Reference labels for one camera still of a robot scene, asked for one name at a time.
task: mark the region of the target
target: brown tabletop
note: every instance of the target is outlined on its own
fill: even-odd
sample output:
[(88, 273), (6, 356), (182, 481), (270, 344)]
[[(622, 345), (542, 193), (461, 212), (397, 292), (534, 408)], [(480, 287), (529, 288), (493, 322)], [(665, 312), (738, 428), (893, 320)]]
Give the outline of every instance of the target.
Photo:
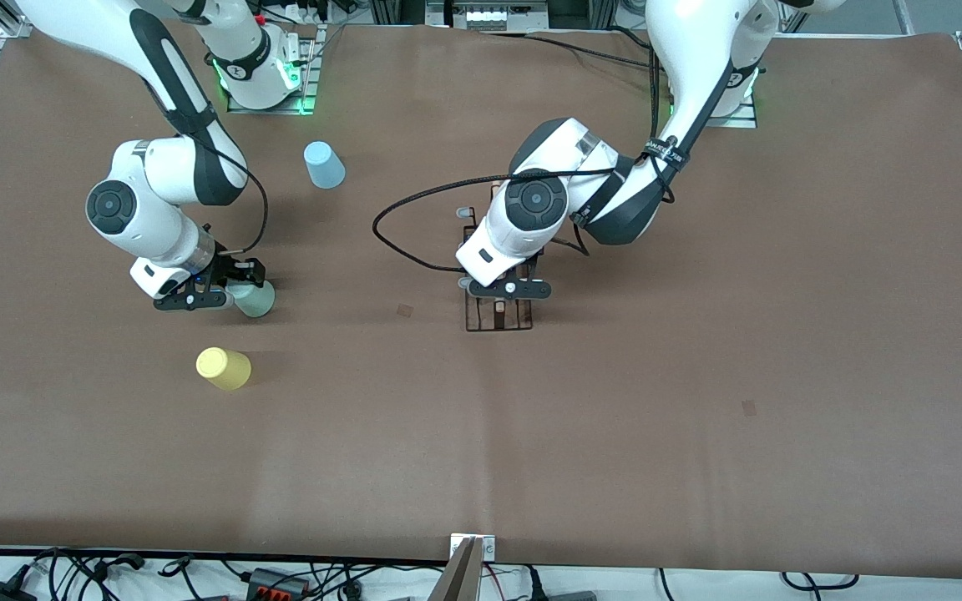
[[(115, 145), (171, 133), (144, 85), (41, 34), (8, 43), (0, 543), (440, 558), (473, 530), (511, 563), (962, 577), (962, 53), (779, 39), (765, 64), (759, 129), (708, 129), (636, 244), (549, 250), (534, 330), (493, 335), (371, 219), (504, 172), (545, 119), (636, 153), (641, 69), (348, 28), (312, 117), (224, 117), (271, 193), (256, 255), (278, 297), (255, 321), (154, 311), (85, 222)], [(306, 177), (316, 139), (347, 165), (334, 190)], [(451, 263), (454, 209), (488, 194), (385, 232)], [(259, 195), (190, 213), (238, 245)], [(207, 346), (248, 353), (252, 383), (202, 381)]]

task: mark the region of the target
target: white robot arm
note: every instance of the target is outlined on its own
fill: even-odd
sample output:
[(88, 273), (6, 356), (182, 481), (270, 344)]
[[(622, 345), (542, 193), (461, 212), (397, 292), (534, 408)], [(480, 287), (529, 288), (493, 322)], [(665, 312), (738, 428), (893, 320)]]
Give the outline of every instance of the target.
[[(136, 72), (180, 134), (121, 144), (110, 174), (91, 190), (87, 202), (95, 231), (138, 256), (130, 274), (156, 299), (156, 307), (224, 308), (232, 306), (232, 297), (222, 290), (226, 278), (262, 285), (261, 263), (236, 263), (218, 255), (225, 248), (180, 210), (180, 205), (195, 202), (232, 203), (247, 183), (246, 164), (164, 24), (133, 0), (19, 4), (51, 38)], [(206, 281), (203, 294), (191, 296), (195, 303), (159, 303), (198, 274), (205, 274)]]
[[(821, 12), (843, 1), (786, 4)], [(778, 28), (775, 0), (649, 0), (645, 16), (652, 48), (671, 81), (671, 119), (638, 159), (620, 155), (577, 119), (537, 127), (512, 159), (511, 174), (614, 172), (504, 183), (455, 254), (481, 286), (537, 255), (566, 216), (600, 244), (637, 240), (656, 217), (665, 187), (685, 167), (707, 119), (740, 105)]]
[(291, 47), (299, 47), (298, 35), (274, 23), (259, 26), (245, 0), (165, 3), (184, 23), (194, 24), (214, 58), (214, 68), (240, 106), (256, 110), (275, 106), (301, 85), (291, 56)]

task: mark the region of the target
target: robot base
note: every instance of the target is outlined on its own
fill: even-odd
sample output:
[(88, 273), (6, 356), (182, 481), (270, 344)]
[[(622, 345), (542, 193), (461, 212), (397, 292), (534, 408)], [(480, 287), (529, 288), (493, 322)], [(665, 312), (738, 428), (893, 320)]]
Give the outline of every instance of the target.
[(233, 114), (314, 114), (317, 100), (317, 80), (321, 76), (324, 54), (317, 57), (325, 47), (328, 31), (326, 24), (318, 24), (313, 38), (301, 37), (296, 33), (287, 34), (289, 38), (289, 61), (299, 61), (301, 65), (286, 65), (284, 77), (292, 83), (298, 81), (299, 87), (287, 95), (280, 103), (267, 109), (255, 110), (241, 106), (229, 95), (225, 85), (221, 91), (225, 95), (225, 109)]

